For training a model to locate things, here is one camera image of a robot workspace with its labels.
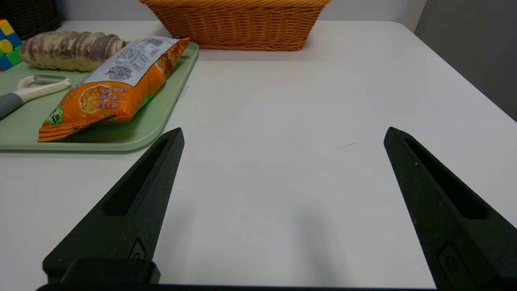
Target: wicker basket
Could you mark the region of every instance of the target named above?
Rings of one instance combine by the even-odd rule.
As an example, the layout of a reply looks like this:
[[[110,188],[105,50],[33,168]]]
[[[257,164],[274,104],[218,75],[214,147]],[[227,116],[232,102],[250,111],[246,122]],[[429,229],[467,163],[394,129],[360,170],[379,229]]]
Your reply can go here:
[[[1,18],[9,21],[22,40],[61,26],[56,0],[0,0]]]
[[[201,48],[295,51],[330,0],[140,0]]]

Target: gray handle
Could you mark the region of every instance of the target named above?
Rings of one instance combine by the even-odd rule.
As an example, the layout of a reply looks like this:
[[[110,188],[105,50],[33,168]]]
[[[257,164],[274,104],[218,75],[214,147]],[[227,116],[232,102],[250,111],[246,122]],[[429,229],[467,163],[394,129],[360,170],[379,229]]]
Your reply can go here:
[[[15,93],[7,93],[4,96],[0,96],[0,119],[13,112],[22,104],[22,98]]]

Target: rubik's cube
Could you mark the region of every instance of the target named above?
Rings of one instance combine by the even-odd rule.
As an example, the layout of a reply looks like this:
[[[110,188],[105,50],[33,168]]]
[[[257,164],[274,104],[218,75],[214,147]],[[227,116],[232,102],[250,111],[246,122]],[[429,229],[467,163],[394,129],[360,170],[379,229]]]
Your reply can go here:
[[[6,71],[22,61],[21,47],[22,41],[9,22],[0,19],[0,71]]]

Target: orange chip bag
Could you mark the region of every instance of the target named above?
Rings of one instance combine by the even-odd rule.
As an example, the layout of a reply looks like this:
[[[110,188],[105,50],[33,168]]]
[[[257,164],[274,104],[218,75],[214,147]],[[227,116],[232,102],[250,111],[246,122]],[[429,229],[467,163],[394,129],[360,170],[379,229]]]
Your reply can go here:
[[[68,91],[39,129],[57,141],[100,122],[128,122],[171,75],[188,39],[132,41]]]

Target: vegetable peeler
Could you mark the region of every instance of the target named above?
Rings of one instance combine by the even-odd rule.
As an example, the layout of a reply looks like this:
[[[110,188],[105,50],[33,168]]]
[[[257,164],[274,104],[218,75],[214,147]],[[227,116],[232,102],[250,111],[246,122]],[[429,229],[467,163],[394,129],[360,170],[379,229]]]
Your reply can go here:
[[[42,85],[29,88],[29,85]],[[15,111],[25,102],[66,89],[70,79],[54,75],[32,75],[18,82],[16,91],[0,96],[0,119]]]

